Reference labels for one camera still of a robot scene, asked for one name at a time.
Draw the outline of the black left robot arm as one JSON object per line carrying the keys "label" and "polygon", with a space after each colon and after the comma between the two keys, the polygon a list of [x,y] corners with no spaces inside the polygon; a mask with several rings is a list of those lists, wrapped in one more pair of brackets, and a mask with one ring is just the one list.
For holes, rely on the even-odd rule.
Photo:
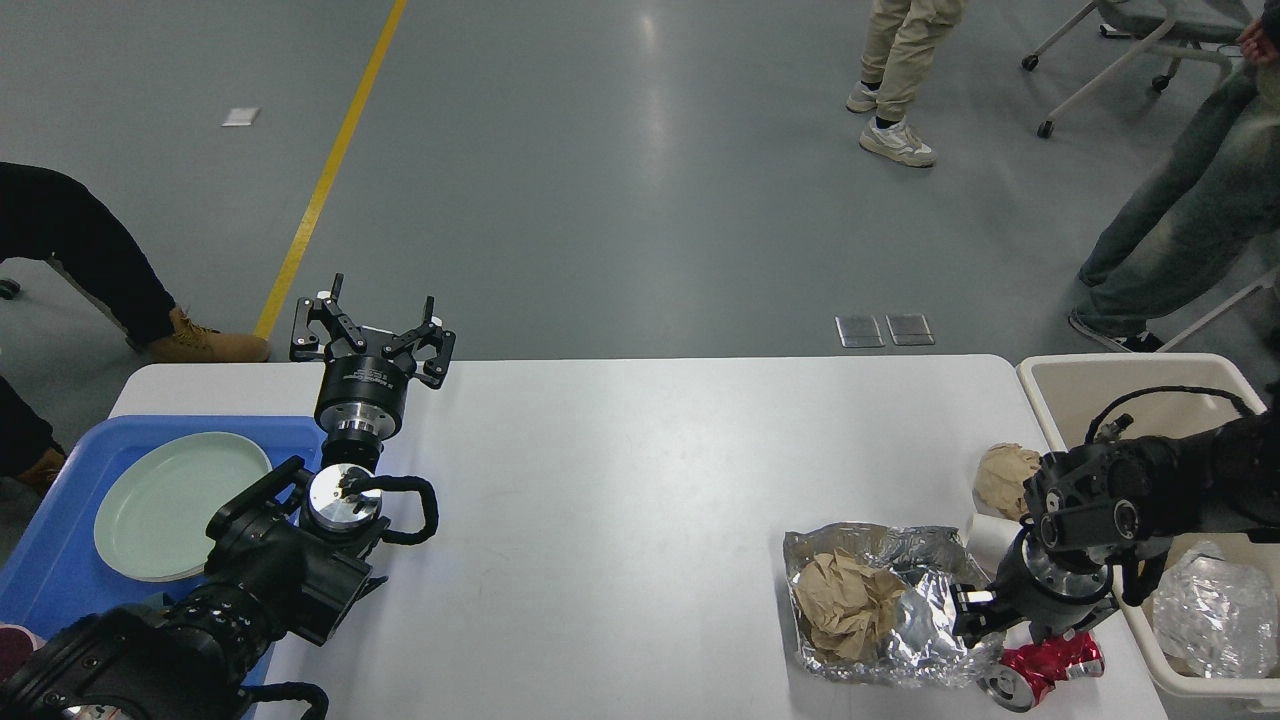
{"label": "black left robot arm", "polygon": [[403,425],[411,380],[442,387],[456,340],[434,297],[401,333],[358,325],[338,304],[342,283],[294,311],[291,360],[324,365],[316,469],[289,457],[220,506],[205,530],[204,583],[182,601],[91,614],[35,650],[3,682],[5,719],[239,719],[280,701],[326,716],[317,685],[246,678],[287,634],[317,646],[333,637],[383,584],[369,564],[378,544],[435,536],[431,483],[381,475],[378,461]]}

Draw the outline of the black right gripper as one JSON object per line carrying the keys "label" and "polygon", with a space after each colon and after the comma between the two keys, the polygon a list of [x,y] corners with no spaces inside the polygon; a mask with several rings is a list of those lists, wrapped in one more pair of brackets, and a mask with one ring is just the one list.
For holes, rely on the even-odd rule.
{"label": "black right gripper", "polygon": [[1119,610],[1108,568],[1060,566],[1028,527],[1015,536],[989,589],[951,585],[950,592],[960,612],[955,635],[969,650],[1021,623],[1030,624],[1034,641],[1089,632]]}

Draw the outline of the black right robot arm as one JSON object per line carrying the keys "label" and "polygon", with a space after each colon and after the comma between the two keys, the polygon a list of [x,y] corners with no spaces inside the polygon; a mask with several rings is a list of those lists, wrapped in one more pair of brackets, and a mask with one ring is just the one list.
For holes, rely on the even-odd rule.
{"label": "black right robot arm", "polygon": [[954,634],[966,646],[1028,623],[1032,638],[1088,632],[1156,589],[1172,539],[1277,541],[1277,410],[1234,398],[1238,416],[1184,438],[1100,433],[1046,454],[1024,480],[1019,530],[984,588],[955,584]]}

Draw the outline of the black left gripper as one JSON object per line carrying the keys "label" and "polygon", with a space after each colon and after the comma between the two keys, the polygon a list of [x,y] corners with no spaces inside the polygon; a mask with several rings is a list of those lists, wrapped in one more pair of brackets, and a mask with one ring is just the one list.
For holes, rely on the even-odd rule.
{"label": "black left gripper", "polygon": [[297,299],[289,361],[330,359],[324,363],[314,410],[320,428],[355,427],[389,439],[402,428],[410,379],[430,389],[443,387],[456,333],[435,316],[435,297],[428,296],[419,325],[384,341],[380,357],[365,356],[364,331],[338,304],[344,279],[344,273],[335,273],[329,291]]}

